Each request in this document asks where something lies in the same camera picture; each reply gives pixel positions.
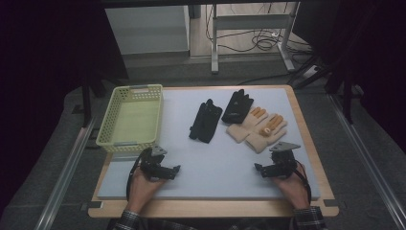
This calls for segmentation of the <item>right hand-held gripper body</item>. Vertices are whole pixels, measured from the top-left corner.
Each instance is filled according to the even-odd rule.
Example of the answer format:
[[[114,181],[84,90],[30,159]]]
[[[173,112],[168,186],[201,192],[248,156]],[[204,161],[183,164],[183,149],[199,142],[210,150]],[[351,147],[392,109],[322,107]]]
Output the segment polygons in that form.
[[[296,170],[297,163],[293,150],[299,147],[297,144],[279,142],[270,149],[273,161],[271,177],[289,177]]]

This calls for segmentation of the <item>beige knit glove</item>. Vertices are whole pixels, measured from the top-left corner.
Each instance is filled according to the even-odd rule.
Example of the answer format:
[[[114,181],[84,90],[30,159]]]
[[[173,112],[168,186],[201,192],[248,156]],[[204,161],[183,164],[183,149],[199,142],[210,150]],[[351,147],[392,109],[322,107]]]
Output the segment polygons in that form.
[[[271,114],[245,139],[245,143],[256,153],[263,152],[286,134],[287,121],[280,114]]]
[[[230,125],[226,132],[237,142],[241,143],[261,121],[268,117],[264,108],[252,108],[241,124]]]

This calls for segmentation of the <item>yellow-green plastic basket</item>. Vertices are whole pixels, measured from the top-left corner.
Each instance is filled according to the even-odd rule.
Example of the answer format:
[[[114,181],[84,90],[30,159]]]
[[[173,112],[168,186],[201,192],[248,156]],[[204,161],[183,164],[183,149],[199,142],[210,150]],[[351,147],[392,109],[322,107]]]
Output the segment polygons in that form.
[[[141,152],[159,140],[163,86],[116,87],[101,122],[97,145],[108,152]]]

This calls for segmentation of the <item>plain black glove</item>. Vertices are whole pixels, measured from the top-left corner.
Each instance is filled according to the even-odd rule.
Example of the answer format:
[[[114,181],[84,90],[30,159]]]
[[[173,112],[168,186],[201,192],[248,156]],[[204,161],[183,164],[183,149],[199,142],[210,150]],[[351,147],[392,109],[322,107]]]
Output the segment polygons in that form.
[[[189,137],[209,144],[214,137],[221,114],[222,108],[214,105],[212,99],[202,103],[199,106],[193,125],[190,127]]]

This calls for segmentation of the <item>black glove with small logo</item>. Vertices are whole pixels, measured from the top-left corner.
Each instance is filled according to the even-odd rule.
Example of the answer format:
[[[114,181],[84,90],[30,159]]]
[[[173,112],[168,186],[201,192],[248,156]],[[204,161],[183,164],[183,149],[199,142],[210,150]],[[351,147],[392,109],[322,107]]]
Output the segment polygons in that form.
[[[221,120],[226,124],[241,124],[254,100],[243,89],[234,92]]]

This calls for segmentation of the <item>person's left hand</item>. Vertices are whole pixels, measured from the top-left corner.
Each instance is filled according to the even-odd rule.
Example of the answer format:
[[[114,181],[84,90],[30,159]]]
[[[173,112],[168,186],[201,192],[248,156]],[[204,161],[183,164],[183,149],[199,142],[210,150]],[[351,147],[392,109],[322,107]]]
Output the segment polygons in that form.
[[[140,214],[154,194],[166,183],[165,179],[150,181],[144,172],[137,168],[132,176],[130,193],[125,209]]]

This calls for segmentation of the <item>person's right hand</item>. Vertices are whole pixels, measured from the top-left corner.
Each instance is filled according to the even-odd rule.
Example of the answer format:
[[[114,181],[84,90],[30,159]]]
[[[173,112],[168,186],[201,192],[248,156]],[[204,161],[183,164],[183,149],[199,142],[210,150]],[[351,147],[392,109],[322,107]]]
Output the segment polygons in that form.
[[[295,210],[308,209],[310,207],[308,191],[296,173],[292,173],[285,179],[272,177],[271,180],[276,184],[283,196]]]

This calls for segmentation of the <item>black tape piece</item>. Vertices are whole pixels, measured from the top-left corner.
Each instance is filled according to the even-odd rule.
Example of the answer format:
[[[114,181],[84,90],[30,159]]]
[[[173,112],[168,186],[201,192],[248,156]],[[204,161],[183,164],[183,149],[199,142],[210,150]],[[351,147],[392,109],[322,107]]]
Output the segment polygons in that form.
[[[101,201],[89,201],[89,202],[84,202],[81,204],[80,209],[81,211],[88,211],[89,209],[100,209],[102,207],[102,202]]]
[[[338,199],[324,199],[323,202],[326,207],[338,207],[338,208],[347,207],[347,205],[344,201],[340,201]]]

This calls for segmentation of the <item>black stand leg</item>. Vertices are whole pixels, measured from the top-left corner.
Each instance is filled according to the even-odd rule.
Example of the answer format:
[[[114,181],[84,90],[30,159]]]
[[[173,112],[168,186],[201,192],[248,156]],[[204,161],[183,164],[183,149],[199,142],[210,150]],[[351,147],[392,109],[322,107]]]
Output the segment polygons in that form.
[[[82,103],[83,103],[83,127],[90,124],[92,118],[90,92],[93,92],[97,98],[102,98],[106,94],[106,89],[102,84],[102,73],[83,73],[82,74]]]

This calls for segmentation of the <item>black tripod stand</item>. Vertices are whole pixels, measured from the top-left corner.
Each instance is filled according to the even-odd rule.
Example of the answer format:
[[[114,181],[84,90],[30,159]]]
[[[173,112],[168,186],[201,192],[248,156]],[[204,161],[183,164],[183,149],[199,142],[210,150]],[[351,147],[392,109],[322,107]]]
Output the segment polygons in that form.
[[[295,81],[301,77],[310,67],[320,60],[319,57],[313,56],[306,60],[295,72],[291,72],[291,77],[287,82],[288,85],[294,89],[302,89],[325,76],[328,76],[327,83],[324,89],[327,94],[336,94],[340,87],[342,87],[342,114],[344,118],[350,123],[353,123],[351,117],[351,101],[353,99],[352,87],[353,78],[349,73],[348,60],[345,57],[339,57],[331,64],[325,65],[321,70],[302,80],[299,83]]]

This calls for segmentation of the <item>white power strip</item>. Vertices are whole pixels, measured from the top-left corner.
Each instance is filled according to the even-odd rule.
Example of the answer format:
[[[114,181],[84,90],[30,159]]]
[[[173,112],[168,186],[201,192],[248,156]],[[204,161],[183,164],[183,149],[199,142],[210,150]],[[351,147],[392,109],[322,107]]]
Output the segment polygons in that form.
[[[308,70],[303,73],[303,77],[308,79],[318,73],[320,71],[320,67],[317,65],[312,65]]]

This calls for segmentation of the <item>white cabinet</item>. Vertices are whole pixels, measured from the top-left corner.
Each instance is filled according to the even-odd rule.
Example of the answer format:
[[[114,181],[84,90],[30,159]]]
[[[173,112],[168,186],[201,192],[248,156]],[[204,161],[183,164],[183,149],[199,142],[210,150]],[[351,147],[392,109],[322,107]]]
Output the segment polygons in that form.
[[[186,6],[118,8],[105,12],[122,55],[190,49]]]

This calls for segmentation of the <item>dark curtain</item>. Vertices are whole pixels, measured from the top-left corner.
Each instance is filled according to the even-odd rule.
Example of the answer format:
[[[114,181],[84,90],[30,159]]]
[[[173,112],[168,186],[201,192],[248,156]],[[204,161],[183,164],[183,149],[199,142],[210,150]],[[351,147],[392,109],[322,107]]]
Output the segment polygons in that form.
[[[0,215],[58,123],[64,97],[126,78],[102,0],[0,0]]]
[[[363,90],[361,104],[406,152],[406,0],[302,0],[294,34]]]

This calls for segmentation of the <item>aluminium rail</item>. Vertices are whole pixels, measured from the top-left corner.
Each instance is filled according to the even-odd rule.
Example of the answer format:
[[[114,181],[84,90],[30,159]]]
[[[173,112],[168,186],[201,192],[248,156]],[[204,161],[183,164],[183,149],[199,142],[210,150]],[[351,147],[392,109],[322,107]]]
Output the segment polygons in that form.
[[[344,115],[344,109],[339,100],[335,96],[327,95],[327,97],[332,103],[340,123],[350,138],[351,144],[355,148],[355,151],[357,152],[362,164],[371,178],[374,187],[376,188],[389,214],[394,220],[397,229],[406,230],[406,209],[400,203],[400,200],[396,196],[394,190],[384,178],[376,163],[373,161],[367,146],[363,142],[355,126]]]
[[[86,125],[80,129],[78,137],[71,148],[64,167],[62,168],[62,171],[56,181],[56,185],[43,208],[34,230],[51,230],[56,218],[56,214],[61,206],[63,198],[66,195],[69,184],[71,183],[95,122],[96,118],[92,117],[86,123]]]

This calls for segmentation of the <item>grey metal desk frame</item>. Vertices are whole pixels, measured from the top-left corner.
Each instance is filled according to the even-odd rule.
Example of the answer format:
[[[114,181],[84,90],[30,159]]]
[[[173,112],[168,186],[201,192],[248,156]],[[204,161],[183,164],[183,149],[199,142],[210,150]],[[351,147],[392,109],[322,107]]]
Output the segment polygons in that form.
[[[299,2],[293,4],[290,13],[283,14],[257,14],[257,15],[224,15],[218,16],[216,12],[216,4],[213,4],[213,39],[211,64],[212,73],[217,74],[218,67],[218,51],[217,51],[217,32],[225,30],[254,30],[254,29],[282,29],[284,30],[281,42],[277,43],[277,47],[281,54],[282,60],[288,72],[295,70],[294,64],[287,52],[287,41],[293,29],[296,18],[296,13],[300,6]]]

